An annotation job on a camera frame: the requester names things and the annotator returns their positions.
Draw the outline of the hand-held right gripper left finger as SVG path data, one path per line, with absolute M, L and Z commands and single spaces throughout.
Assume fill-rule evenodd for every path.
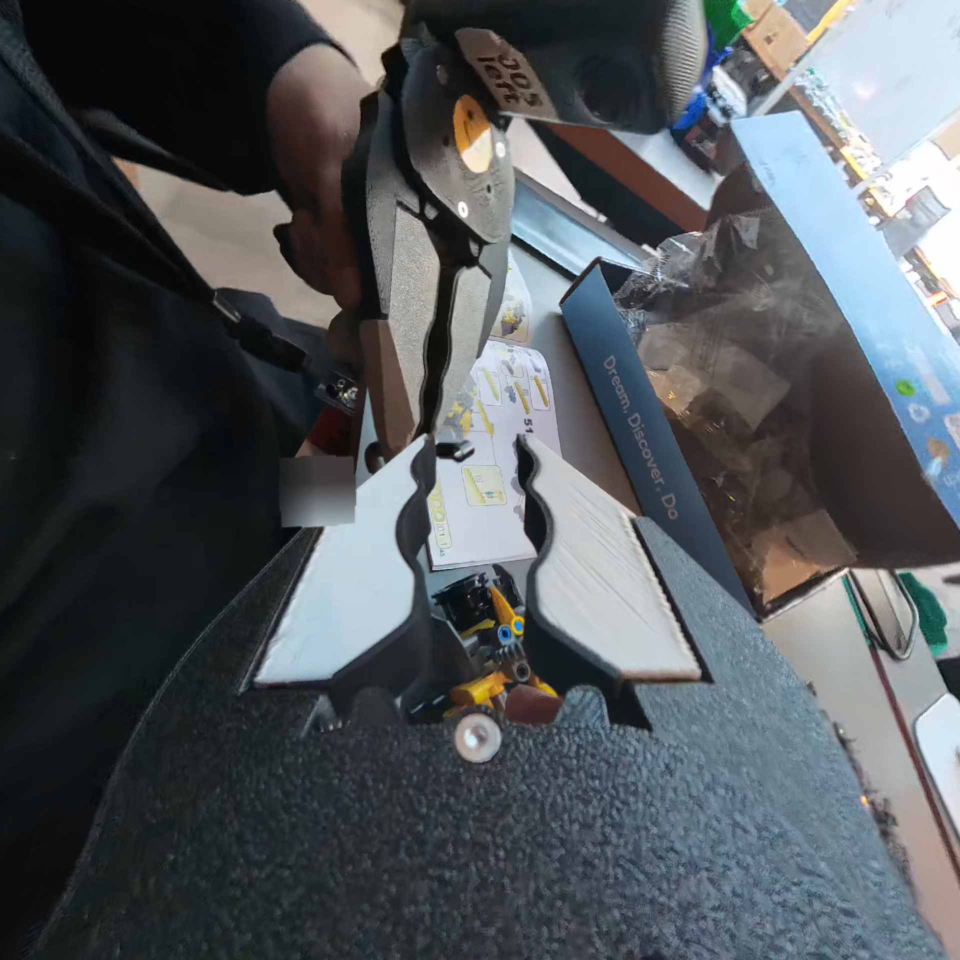
M 253 675 L 258 689 L 407 689 L 426 673 L 429 601 L 419 554 L 436 445 L 420 437 L 356 492 L 354 522 L 325 529 Z

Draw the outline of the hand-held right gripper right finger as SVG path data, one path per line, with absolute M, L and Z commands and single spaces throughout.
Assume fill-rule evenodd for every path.
M 534 546 L 524 642 L 553 685 L 699 682 L 638 517 L 531 434 L 516 437 Z

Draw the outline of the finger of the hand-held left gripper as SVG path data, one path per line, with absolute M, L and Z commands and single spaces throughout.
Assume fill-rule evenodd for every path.
M 388 283 L 381 317 L 359 324 L 367 405 L 379 457 L 396 459 L 411 443 L 435 433 L 452 401 L 450 347 L 437 317 L 442 265 L 424 221 L 394 206 Z
M 441 251 L 436 313 L 429 334 L 429 432 L 437 434 L 467 385 L 498 317 L 505 292 L 508 239 Z

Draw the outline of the yellow toy brick vehicle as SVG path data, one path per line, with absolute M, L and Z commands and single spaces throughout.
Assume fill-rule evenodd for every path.
M 524 646 L 524 600 L 506 566 L 471 572 L 430 600 L 426 674 L 402 699 L 409 722 L 433 725 L 482 713 L 546 726 L 558 718 L 564 699 L 532 669 Z

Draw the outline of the person's left forearm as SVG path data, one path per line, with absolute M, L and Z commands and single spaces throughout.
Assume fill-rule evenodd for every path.
M 75 114 L 99 110 L 243 196 L 276 189 L 272 81 L 296 55 L 345 51 L 298 2 L 16 2 L 41 73 Z

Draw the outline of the grey desk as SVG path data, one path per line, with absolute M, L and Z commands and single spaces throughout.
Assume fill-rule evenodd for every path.
M 534 177 L 516 173 L 512 251 L 532 301 L 527 345 L 547 360 L 558 382 L 561 452 L 577 469 L 631 510 L 638 501 L 596 405 L 560 299 L 574 273 L 592 257 L 620 264 L 642 259 L 644 249 Z M 870 630 L 891 638 L 910 619 L 898 581 L 882 571 L 836 575 L 786 602 L 762 624 L 775 647 L 810 684 L 831 736 L 844 738 L 870 795 L 870 810 L 896 819 L 885 837 L 894 869 L 911 890 L 911 910 L 958 958 L 958 841 L 913 741 L 913 715 L 947 688 L 933 656 L 916 648 L 896 664 L 875 647 Z

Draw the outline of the person's left hand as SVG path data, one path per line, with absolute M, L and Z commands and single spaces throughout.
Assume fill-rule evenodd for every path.
M 273 165 L 291 221 L 279 233 L 292 269 L 347 310 L 362 284 L 342 194 L 342 169 L 353 154 L 368 87 L 339 50 L 315 44 L 274 75 L 266 99 Z

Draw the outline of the toy building instruction booklet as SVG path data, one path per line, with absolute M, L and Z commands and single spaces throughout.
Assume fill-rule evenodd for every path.
M 473 445 L 462 462 L 438 460 L 428 498 L 431 570 L 532 559 L 516 439 L 534 434 L 561 452 L 546 357 L 530 345 L 532 297 L 513 252 L 490 338 L 442 423 L 441 438 Z

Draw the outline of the clear plastic bags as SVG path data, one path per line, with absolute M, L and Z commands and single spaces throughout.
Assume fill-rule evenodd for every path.
M 850 567 L 810 452 L 815 361 L 842 316 L 754 171 L 610 292 L 753 609 Z

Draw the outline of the person's black clothing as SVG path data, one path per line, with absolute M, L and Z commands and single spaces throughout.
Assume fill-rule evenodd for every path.
M 312 425 L 280 412 L 258 378 L 280 371 L 229 332 L 245 318 L 82 126 L 103 110 L 62 103 L 16 3 L 2 2 L 2 958 L 29 950 L 62 894 L 157 687 L 281 549 L 279 462 Z

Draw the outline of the blue cardboard box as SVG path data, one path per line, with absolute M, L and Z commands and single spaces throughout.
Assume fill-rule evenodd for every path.
M 930 316 L 882 234 L 798 113 L 733 123 L 746 163 L 842 316 L 815 361 L 813 478 L 856 558 L 845 570 L 958 562 L 958 344 Z M 641 513 L 758 619 L 611 292 L 642 266 L 597 258 L 560 303 Z

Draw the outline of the green cloth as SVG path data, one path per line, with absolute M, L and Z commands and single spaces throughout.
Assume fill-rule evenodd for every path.
M 896 577 L 917 609 L 918 627 L 934 658 L 944 658 L 950 646 L 947 613 L 932 589 L 908 571 Z

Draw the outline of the white flat object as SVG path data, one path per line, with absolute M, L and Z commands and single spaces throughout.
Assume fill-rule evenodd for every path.
M 959 701 L 950 692 L 914 722 L 914 738 L 928 779 L 955 835 L 959 834 Z

